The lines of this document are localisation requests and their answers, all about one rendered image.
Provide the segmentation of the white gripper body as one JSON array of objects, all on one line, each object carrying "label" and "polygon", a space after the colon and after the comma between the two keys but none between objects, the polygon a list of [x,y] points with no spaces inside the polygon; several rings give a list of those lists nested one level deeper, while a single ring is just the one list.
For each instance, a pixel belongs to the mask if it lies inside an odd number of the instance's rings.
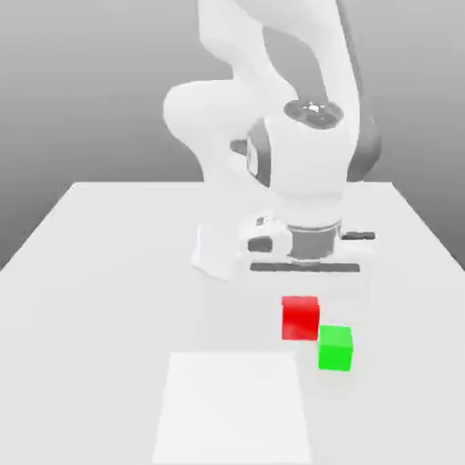
[{"label": "white gripper body", "polygon": [[278,287],[362,287],[376,268],[372,248],[342,248],[328,257],[298,260],[277,253],[255,253],[243,266],[243,282]]}]

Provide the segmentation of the small red cube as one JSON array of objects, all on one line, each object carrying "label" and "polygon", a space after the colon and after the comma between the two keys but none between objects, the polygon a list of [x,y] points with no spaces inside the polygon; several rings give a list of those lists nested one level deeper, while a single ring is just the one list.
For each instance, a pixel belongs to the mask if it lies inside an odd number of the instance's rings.
[{"label": "small red cube", "polygon": [[282,338],[286,341],[317,341],[320,315],[316,296],[283,296]]}]

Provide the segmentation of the small green cube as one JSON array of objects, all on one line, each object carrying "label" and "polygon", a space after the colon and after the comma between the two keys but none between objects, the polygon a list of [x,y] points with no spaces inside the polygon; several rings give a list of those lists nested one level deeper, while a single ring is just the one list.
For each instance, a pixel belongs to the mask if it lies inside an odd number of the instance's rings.
[{"label": "small green cube", "polygon": [[322,325],[319,332],[318,367],[328,371],[350,371],[353,355],[351,327]]}]

